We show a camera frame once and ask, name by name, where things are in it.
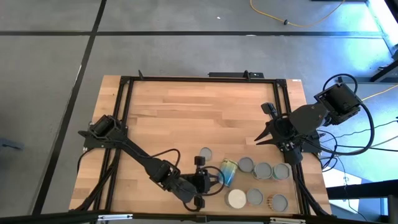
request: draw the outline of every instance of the wooden tabletop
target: wooden tabletop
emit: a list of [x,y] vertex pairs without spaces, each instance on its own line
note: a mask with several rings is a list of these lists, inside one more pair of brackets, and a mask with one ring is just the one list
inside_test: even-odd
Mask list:
[[[112,114],[120,76],[104,76],[93,115],[95,123],[102,115]],[[304,105],[305,97],[300,80],[287,80],[292,110]],[[280,90],[281,103],[284,105]],[[181,152],[178,168],[181,173],[194,173],[194,156],[200,149],[213,151],[209,166],[219,167],[224,158],[238,161],[249,156],[255,163],[274,166],[283,163],[282,153],[275,146],[256,146],[254,139],[270,118],[260,105],[275,103],[273,87],[265,83],[211,82],[134,82],[127,125],[128,137],[148,154],[177,148]],[[79,206],[98,181],[104,149],[94,149],[81,161],[70,208]],[[315,200],[331,212],[322,170],[318,160],[304,154],[302,162],[305,183]],[[174,163],[174,152],[160,156]],[[104,207],[108,186],[104,188],[100,208]],[[224,202],[231,189],[247,191],[260,189],[264,197],[282,194],[289,200],[289,208],[282,213],[271,210],[266,203],[233,209]],[[206,207],[200,213],[213,215],[291,215],[299,213],[297,193],[292,176],[287,180],[256,180],[251,174],[237,171],[230,188],[218,195],[206,197]],[[114,197],[113,212],[187,214],[182,202],[170,192],[156,186],[144,168],[125,152],[121,154]]]

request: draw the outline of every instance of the can lid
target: can lid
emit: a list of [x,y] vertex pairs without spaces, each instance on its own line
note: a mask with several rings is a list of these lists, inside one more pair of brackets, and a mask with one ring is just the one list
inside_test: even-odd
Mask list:
[[254,168],[254,162],[250,157],[244,157],[238,162],[239,168],[243,172],[251,172]]
[[233,208],[243,208],[246,204],[246,194],[239,189],[233,189],[228,193],[228,203]]
[[211,160],[211,155],[212,155],[212,152],[209,148],[204,147],[204,148],[200,149],[199,156],[203,156],[206,159],[206,161]]
[[284,180],[290,175],[289,167],[286,164],[278,164],[274,167],[274,174],[277,179]]
[[264,196],[259,189],[248,190],[246,197],[248,198],[248,202],[252,205],[260,205],[264,200]]
[[288,202],[285,196],[281,194],[274,195],[272,198],[272,208],[277,212],[286,211]]
[[256,172],[256,175],[259,178],[270,178],[272,175],[272,168],[271,166],[266,163],[266,162],[261,162],[259,164],[257,164],[254,168],[254,171]]

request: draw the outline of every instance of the gray lid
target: gray lid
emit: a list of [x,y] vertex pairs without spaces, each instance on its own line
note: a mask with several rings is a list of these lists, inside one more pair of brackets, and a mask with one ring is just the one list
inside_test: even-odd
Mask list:
[[271,168],[271,166],[268,164],[268,163],[266,163],[266,162],[261,162],[261,163],[259,163],[259,164],[257,164],[256,166],[255,166],[255,168],[254,168],[254,171],[256,172],[256,175],[259,177],[259,178],[264,178],[264,179],[266,179],[266,178],[270,178],[271,177],[271,175],[272,175],[272,168]]
[[254,168],[254,162],[249,157],[244,157],[238,162],[239,169],[243,172],[251,172]]
[[274,167],[274,175],[279,180],[284,180],[289,177],[290,170],[286,164],[278,164]]
[[288,202],[285,196],[281,194],[274,195],[272,198],[272,208],[277,212],[284,212],[287,210]]
[[264,196],[262,196],[262,193],[259,189],[250,189],[246,193],[246,198],[248,199],[248,202],[252,205],[260,205],[264,200]]
[[199,156],[203,156],[206,161],[211,160],[211,150],[207,147],[204,147],[203,149],[200,149]]

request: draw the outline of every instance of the black floor stripe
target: black floor stripe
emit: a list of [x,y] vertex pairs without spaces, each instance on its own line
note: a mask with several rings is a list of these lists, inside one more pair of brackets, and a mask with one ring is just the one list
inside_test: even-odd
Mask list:
[[[106,5],[106,0],[102,0],[101,4],[98,9],[98,13],[95,19],[95,23],[93,26],[92,32],[96,32],[98,30],[98,26],[100,25],[102,15],[104,13]],[[62,122],[61,125],[58,129],[57,137],[55,138],[54,144],[51,148],[51,156],[49,163],[47,165],[47,169],[45,171],[45,175],[42,181],[42,184],[40,186],[39,194],[37,195],[36,203],[33,208],[33,215],[39,215],[42,212],[44,203],[45,203],[45,198],[47,196],[47,193],[50,188],[51,180],[54,175],[55,168],[57,166],[58,158],[61,153],[61,148],[63,141],[65,140],[65,135],[67,133],[68,125],[70,122],[70,118],[72,117],[72,112],[73,108],[76,103],[77,95],[79,93],[79,89],[81,86],[81,82],[83,81],[83,77],[86,71],[88,59],[90,58],[90,53],[91,50],[93,49],[94,45],[94,40],[95,40],[95,35],[91,35],[90,38],[88,39],[88,43],[86,46],[85,53],[83,55],[83,59],[81,60],[81,66],[75,81],[75,85],[73,86],[72,92],[69,97],[69,101],[66,107],[66,110],[63,114]]]
[[309,37],[379,37],[382,33],[319,31],[0,31],[0,36],[309,36]]

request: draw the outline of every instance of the blue can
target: blue can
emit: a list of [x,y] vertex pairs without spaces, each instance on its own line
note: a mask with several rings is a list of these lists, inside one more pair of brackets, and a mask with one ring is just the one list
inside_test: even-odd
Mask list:
[[231,186],[237,168],[238,164],[236,162],[224,159],[221,163],[220,170],[225,176],[225,183],[223,183],[223,176],[221,174],[218,174],[218,181],[227,187]]

